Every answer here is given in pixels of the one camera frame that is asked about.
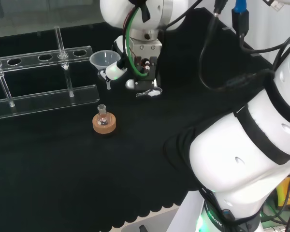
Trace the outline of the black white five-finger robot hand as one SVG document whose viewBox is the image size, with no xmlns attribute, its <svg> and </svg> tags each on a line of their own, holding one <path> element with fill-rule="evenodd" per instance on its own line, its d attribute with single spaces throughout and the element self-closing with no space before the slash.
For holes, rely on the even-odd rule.
<svg viewBox="0 0 290 232">
<path fill-rule="evenodd" d="M 104 65 L 107 66 L 98 71 L 98 77 L 106 82 L 115 81 L 121 78 L 126 68 L 126 58 L 123 55 L 123 36 L 117 37 L 112 45 L 111 50 L 100 51 L 101 57 L 104 59 Z"/>
</svg>

